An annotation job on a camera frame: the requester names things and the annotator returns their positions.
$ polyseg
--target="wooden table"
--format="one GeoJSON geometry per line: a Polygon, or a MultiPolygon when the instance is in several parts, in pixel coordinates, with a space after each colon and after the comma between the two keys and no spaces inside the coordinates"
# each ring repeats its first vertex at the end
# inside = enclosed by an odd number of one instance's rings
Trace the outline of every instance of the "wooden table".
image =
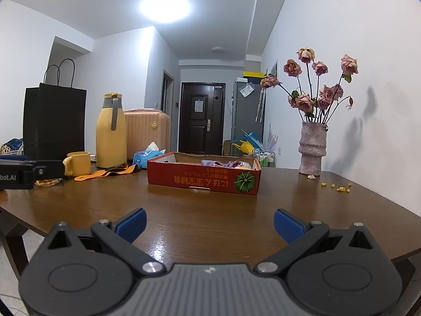
{"type": "Polygon", "coordinates": [[[421,218],[356,183],[323,172],[309,180],[297,170],[263,169],[258,196],[204,192],[148,185],[147,172],[67,180],[52,187],[0,192],[0,232],[19,277],[27,263],[22,234],[45,235],[58,221],[88,228],[100,219],[115,220],[137,207],[148,215],[146,231],[134,244],[170,266],[174,262],[257,262],[286,243],[273,227],[276,209],[304,221],[322,220],[331,228],[355,221],[368,226],[395,263],[421,251],[421,218]],[[328,186],[321,187],[321,182],[328,186]]]}

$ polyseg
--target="cardboard box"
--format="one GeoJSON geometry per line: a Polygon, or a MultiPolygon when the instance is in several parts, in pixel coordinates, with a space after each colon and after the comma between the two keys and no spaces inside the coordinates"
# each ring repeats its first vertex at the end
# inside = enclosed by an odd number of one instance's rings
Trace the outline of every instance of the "cardboard box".
{"type": "Polygon", "coordinates": [[[262,169],[255,158],[170,152],[148,160],[149,184],[257,195],[262,169]],[[252,170],[202,166],[202,160],[245,161],[252,170]]]}

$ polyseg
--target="ceiling light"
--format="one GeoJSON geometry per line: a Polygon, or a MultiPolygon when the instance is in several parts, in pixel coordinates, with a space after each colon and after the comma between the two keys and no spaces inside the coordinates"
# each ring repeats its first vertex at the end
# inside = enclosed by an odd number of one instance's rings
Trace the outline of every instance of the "ceiling light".
{"type": "Polygon", "coordinates": [[[172,23],[185,18],[190,13],[187,0],[143,0],[140,12],[159,23],[172,23]]]}

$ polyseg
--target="pink ceramic vase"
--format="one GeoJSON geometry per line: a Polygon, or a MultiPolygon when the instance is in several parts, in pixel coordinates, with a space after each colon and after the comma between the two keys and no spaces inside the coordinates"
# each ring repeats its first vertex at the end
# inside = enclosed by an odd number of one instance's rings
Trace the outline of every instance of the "pink ceramic vase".
{"type": "Polygon", "coordinates": [[[303,122],[298,148],[302,154],[301,174],[320,176],[322,157],[326,155],[326,129],[325,125],[318,122],[303,122]]]}

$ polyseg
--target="mug handle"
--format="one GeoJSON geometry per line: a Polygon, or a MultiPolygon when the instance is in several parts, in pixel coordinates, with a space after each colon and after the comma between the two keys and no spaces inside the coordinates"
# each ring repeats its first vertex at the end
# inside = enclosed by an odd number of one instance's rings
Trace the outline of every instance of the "mug handle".
{"type": "Polygon", "coordinates": [[[70,166],[71,161],[72,161],[72,157],[67,157],[63,160],[64,175],[68,176],[68,177],[73,175],[73,171],[69,170],[69,166],[70,166]]]}

